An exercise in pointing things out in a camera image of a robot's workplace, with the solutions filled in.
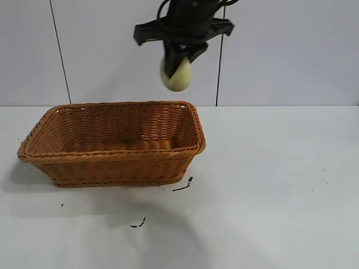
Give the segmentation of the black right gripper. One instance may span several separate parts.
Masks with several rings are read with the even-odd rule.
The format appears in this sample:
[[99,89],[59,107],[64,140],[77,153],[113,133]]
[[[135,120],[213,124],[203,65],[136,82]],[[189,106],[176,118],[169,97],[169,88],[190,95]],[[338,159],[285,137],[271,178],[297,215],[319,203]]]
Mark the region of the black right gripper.
[[185,57],[193,62],[206,52],[206,41],[231,35],[234,24],[214,16],[233,4],[235,1],[163,1],[155,20],[135,26],[134,40],[139,46],[164,41],[164,71],[171,78]]

